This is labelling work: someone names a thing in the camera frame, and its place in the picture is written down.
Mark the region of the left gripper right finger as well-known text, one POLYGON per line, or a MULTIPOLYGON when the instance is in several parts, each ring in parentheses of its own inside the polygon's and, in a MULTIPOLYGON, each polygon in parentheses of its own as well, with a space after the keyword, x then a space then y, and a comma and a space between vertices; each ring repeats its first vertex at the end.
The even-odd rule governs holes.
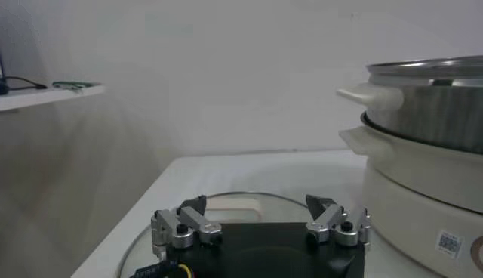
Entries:
POLYGON ((311 246, 320 246, 333 239, 344 247, 359 244, 367 248, 371 244, 371 216, 362 206, 349 212, 334 200, 306 195, 306 206, 312 220, 306 223, 307 241, 311 246))

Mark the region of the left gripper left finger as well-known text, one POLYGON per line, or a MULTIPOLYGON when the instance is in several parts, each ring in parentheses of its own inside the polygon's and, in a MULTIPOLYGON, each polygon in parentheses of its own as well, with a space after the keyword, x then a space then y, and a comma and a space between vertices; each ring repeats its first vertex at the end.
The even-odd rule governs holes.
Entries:
POLYGON ((151 217, 152 252, 160 260, 167 259, 168 248, 184 250, 202 245, 217 246, 223 241, 222 225, 205 217, 207 197, 184 200, 173 210, 156 210, 151 217))

